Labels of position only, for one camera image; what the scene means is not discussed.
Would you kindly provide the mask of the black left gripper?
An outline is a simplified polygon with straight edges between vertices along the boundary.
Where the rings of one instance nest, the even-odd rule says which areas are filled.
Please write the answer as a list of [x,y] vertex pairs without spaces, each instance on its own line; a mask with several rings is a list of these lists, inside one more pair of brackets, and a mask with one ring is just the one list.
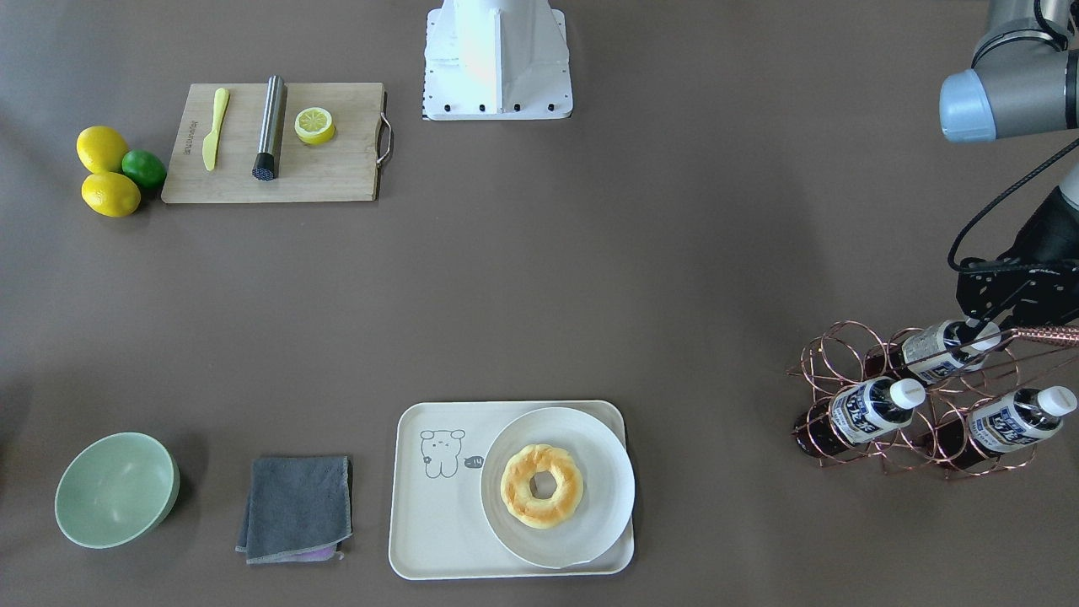
[[1078,315],[1077,261],[1076,196],[1056,187],[1009,250],[993,261],[960,262],[957,303],[970,318],[1001,328],[1071,323]]

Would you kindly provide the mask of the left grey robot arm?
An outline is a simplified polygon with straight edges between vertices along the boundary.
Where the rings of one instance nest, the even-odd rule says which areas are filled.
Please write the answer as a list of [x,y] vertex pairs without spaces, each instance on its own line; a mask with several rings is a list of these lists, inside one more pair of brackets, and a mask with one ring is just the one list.
[[[993,1],[968,69],[942,84],[939,116],[950,142],[991,142],[1075,130],[1078,124],[1075,1]],[[1002,328],[1063,326],[1078,315],[1078,193],[1071,170],[995,259],[947,262],[957,303]]]

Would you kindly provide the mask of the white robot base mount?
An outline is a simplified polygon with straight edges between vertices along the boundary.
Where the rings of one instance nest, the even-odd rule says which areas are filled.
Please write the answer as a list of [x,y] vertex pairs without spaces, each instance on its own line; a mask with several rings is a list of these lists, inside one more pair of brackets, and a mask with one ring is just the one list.
[[572,115],[566,16],[547,1],[443,1],[425,24],[424,119]]

